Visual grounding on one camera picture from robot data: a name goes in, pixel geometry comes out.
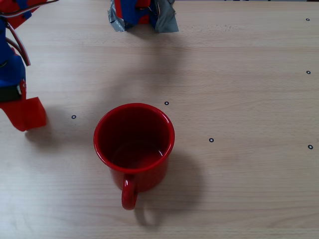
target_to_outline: wooden tabletop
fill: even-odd
[[[49,123],[23,133],[0,112],[0,238],[318,238],[319,4],[177,1],[170,34],[115,32],[109,5],[63,0],[17,30]],[[126,211],[92,138],[132,102],[176,141]]]

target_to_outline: red robot part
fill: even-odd
[[[31,6],[31,5],[35,5],[35,4],[46,2],[46,1],[47,0],[28,0],[27,4],[28,6]],[[14,12],[17,10],[20,10],[20,7],[16,1],[0,0],[0,12],[7,13],[7,12]],[[16,29],[21,24],[23,24],[26,21],[26,19],[24,18],[22,14],[13,18],[8,18],[7,21],[11,24],[11,26],[14,27],[14,29]]]
[[[46,113],[38,97],[26,99],[26,83],[22,80],[19,84],[21,99],[0,103],[12,125],[20,131],[46,125]]]

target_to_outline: blue robot part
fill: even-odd
[[[5,22],[0,19],[0,88],[16,86],[25,80],[25,67],[5,39]]]

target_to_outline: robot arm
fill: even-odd
[[[59,0],[0,0],[0,109],[3,109],[13,126],[20,131],[46,125],[46,114],[38,97],[26,99],[23,60],[26,66],[30,62],[14,29],[30,18],[31,13],[39,6],[56,1]],[[18,45],[6,38],[6,28],[12,32]]]

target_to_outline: red mug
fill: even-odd
[[[122,189],[123,208],[134,209],[138,192],[161,182],[174,141],[171,121],[150,105],[119,106],[100,120],[93,138],[95,151]]]

